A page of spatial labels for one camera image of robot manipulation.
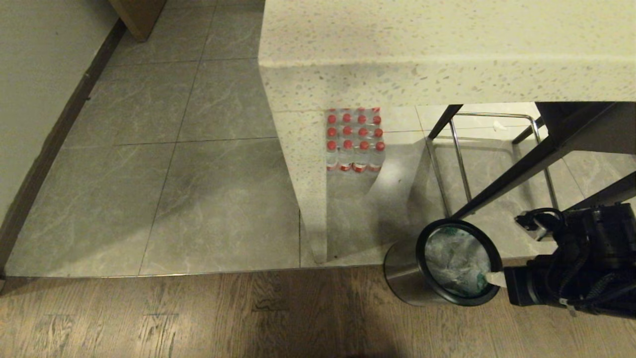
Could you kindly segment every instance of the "wooden door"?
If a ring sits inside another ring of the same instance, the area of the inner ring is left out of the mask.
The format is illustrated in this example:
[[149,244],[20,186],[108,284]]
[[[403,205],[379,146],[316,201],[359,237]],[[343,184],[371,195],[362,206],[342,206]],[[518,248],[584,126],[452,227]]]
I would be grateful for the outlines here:
[[150,36],[166,0],[109,0],[132,36],[144,42]]

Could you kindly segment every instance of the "white countertop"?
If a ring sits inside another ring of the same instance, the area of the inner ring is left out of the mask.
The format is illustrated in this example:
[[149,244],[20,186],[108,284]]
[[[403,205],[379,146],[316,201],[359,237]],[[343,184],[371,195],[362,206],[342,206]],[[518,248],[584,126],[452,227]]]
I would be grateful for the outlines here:
[[273,111],[636,100],[634,0],[267,0]]

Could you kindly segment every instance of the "gray tile floor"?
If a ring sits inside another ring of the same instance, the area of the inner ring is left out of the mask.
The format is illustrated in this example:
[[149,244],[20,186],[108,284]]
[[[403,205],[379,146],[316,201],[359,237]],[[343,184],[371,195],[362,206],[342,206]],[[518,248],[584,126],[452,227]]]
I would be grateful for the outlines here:
[[[43,185],[6,267],[12,276],[134,276],[316,266],[256,56],[263,0],[169,0],[147,43],[127,34]],[[465,110],[528,113],[533,104]],[[379,177],[328,178],[325,266],[381,263],[443,217],[424,136],[443,106],[383,108]],[[534,145],[524,123],[456,121],[473,193]],[[466,201],[446,130],[436,140],[452,210]],[[636,169],[575,152],[550,167],[562,208]],[[549,206],[541,175],[467,218],[503,256],[550,252],[513,223]]]

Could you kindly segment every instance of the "stainless steel trash can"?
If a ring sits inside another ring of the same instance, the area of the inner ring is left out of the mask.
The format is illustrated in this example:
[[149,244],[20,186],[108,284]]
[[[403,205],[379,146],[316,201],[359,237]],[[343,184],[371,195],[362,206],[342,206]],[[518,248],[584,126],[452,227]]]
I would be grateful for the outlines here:
[[453,228],[467,233],[485,250],[489,271],[502,269],[501,257],[490,238],[477,227],[462,220],[442,219],[429,224],[417,239],[395,243],[384,258],[384,275],[389,287],[402,301],[413,306],[430,303],[452,303],[461,306],[478,306],[490,301],[499,287],[485,283],[476,294],[458,294],[443,287],[427,265],[426,249],[429,238],[442,228]]

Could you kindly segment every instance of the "wall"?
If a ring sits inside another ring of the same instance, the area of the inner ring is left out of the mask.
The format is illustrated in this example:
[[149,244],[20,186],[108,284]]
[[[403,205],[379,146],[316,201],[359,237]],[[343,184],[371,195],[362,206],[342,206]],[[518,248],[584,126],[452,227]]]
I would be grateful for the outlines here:
[[0,1],[0,222],[117,18],[107,0]]

